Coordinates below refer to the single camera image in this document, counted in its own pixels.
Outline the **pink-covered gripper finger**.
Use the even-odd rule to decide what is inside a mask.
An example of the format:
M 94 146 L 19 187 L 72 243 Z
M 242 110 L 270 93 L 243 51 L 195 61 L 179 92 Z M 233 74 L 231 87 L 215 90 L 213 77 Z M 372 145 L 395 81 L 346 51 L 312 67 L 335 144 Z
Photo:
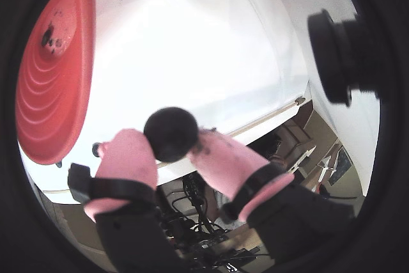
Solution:
M 188 272 L 159 225 L 155 190 L 158 172 L 151 146 L 134 129 L 98 146 L 95 177 L 72 164 L 68 186 L 96 224 L 100 241 L 118 272 Z
M 217 131 L 201 130 L 187 156 L 206 183 L 228 197 L 222 219 L 254 229 L 276 263 L 309 253 L 354 220 L 352 206 L 301 186 L 282 162 Z

